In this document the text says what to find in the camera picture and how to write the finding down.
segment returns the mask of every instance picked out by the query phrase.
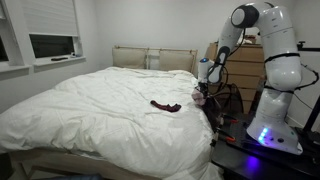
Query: robotic arm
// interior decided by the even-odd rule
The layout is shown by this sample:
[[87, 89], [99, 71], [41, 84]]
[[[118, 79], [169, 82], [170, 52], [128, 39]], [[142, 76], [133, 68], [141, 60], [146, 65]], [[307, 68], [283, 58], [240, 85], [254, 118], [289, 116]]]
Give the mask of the robotic arm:
[[204, 58], [199, 62], [200, 92], [205, 99], [208, 83], [221, 81], [231, 50], [241, 32], [249, 27], [260, 30], [268, 80], [247, 133], [265, 147], [301, 154], [296, 133], [284, 122], [293, 91], [302, 79], [300, 55], [285, 7], [258, 2], [236, 8], [219, 38], [216, 61]]

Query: white duvet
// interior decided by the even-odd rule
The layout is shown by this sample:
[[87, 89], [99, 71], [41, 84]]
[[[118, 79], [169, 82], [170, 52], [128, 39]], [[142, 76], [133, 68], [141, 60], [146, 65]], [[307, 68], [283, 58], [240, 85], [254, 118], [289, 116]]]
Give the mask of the white duvet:
[[[98, 153], [130, 171], [219, 179], [212, 131], [185, 71], [108, 68], [66, 80], [0, 115], [0, 153], [37, 147]], [[180, 104], [175, 113], [150, 104]]]

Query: wooden dresser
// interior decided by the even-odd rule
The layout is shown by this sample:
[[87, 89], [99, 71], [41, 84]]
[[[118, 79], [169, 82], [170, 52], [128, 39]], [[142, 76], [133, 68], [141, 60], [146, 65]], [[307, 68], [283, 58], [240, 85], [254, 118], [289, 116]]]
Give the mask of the wooden dresser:
[[[217, 46], [217, 43], [210, 44], [206, 58], [215, 60]], [[248, 114], [258, 83], [265, 74], [262, 47], [259, 45], [242, 45], [228, 58], [225, 67], [229, 72], [228, 84], [234, 83], [238, 86], [243, 100], [244, 113]]]

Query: bed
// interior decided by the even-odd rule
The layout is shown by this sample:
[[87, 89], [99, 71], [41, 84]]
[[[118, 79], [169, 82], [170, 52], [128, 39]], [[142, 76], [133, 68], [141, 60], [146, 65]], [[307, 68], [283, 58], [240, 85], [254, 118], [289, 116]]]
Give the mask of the bed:
[[[151, 65], [149, 50], [116, 47], [117, 67], [68, 79], [2, 113], [0, 153], [20, 165], [110, 179], [220, 179], [209, 162], [210, 124], [190, 97], [194, 52], [156, 49]], [[179, 70], [181, 59], [189, 66]], [[151, 100], [181, 109], [163, 111]]]

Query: headboard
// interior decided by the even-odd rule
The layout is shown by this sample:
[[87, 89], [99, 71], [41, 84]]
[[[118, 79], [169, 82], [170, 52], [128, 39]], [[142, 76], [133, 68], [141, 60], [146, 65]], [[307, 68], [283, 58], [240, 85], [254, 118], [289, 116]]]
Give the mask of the headboard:
[[186, 70], [194, 72], [198, 50], [115, 46], [113, 65], [152, 70]]

